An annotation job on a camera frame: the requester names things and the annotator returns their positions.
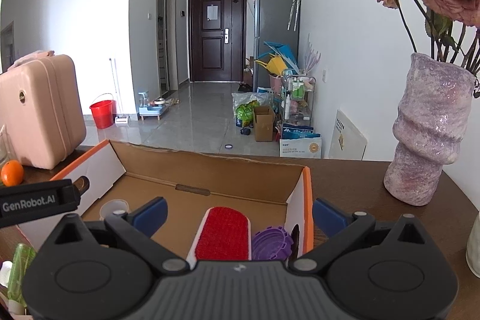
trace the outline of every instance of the doorway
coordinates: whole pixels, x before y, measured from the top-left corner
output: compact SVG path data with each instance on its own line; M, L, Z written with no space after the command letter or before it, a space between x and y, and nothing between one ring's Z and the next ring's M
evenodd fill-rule
M160 96L178 90L177 0L157 0L157 63Z
M246 13L246 0L189 0L192 81L242 81Z
M15 62L14 23L9 24L0 33L1 65L3 72Z

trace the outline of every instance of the purple lid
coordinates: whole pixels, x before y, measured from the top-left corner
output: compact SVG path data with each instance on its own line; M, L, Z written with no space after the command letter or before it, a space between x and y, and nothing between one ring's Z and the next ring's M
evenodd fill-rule
M252 239L251 260L287 260L292 245L293 240L283 227L270 226Z

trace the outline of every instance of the bucket handle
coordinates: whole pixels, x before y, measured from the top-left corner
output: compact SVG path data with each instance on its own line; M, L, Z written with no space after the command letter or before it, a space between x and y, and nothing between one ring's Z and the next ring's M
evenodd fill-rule
M111 92L104 92L103 94L100 94L97 98L95 98L90 105L93 105L98 98L103 97L104 95L111 95L113 100L113 94Z

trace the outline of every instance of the tiled floor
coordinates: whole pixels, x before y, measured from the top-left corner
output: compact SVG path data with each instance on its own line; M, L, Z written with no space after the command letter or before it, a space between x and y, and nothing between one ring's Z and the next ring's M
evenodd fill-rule
M237 90L237 84L191 83L171 96L180 104L159 121L152 117L101 130L93 121L86 121L87 137L82 145L111 139L174 150L278 156L277 142L256 142L253 132L243 136L235 126L231 93ZM233 149L226 150L225 144L232 144Z

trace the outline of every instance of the red fabric pad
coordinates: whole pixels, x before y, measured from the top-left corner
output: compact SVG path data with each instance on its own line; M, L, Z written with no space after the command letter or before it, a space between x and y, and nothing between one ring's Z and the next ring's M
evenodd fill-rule
M248 219L240 212L212 208L195 248L197 260L248 260Z

